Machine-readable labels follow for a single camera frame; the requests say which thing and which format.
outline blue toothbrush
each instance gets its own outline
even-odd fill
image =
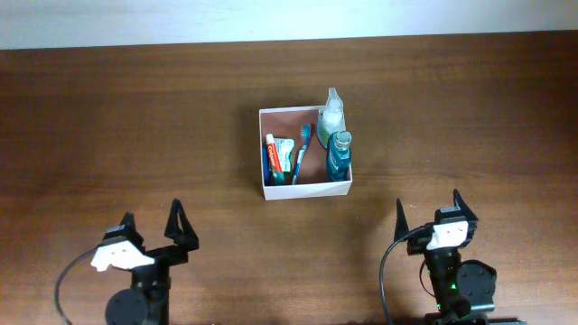
[[[293,182],[292,185],[297,184],[297,176],[299,175],[299,169],[301,168],[301,161],[303,160],[303,156],[305,155],[305,151],[307,150],[307,146],[309,145],[309,140],[311,140],[311,125],[303,125],[301,128],[301,137],[305,139],[305,144],[299,150],[299,154],[297,155],[297,165],[295,166],[295,173],[293,175]]]

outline open box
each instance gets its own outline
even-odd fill
[[[351,166],[347,172],[345,181],[330,181],[325,166],[327,151],[317,137],[316,127],[319,109],[322,107],[287,107],[269,108],[259,110],[259,131],[261,134],[261,147],[265,143],[265,135],[273,134],[276,138],[288,138],[295,140],[293,164],[295,157],[303,146],[301,127],[312,124],[311,141],[307,152],[301,162],[297,185],[270,186],[265,184],[263,177],[264,165],[262,150],[261,160],[261,184],[265,200],[286,200],[298,198],[314,198],[323,196],[346,195],[353,183]]]

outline clear plastic bottle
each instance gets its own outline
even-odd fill
[[[345,181],[351,164],[351,133],[339,131],[329,138],[327,174],[330,181]]]
[[[335,88],[329,88],[327,103],[319,110],[317,118],[317,137],[324,148],[327,148],[329,137],[338,131],[345,131],[343,101]]]

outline plastic bottle with white top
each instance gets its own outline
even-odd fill
[[[317,137],[324,148],[327,148],[329,137],[338,131],[345,131],[343,101],[335,88],[329,88],[327,103],[319,110],[317,120]]]

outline toothpaste cap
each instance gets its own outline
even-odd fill
[[[275,139],[274,139],[273,135],[271,135],[271,134],[265,135],[265,140],[266,140],[267,144],[274,144],[275,143]]]

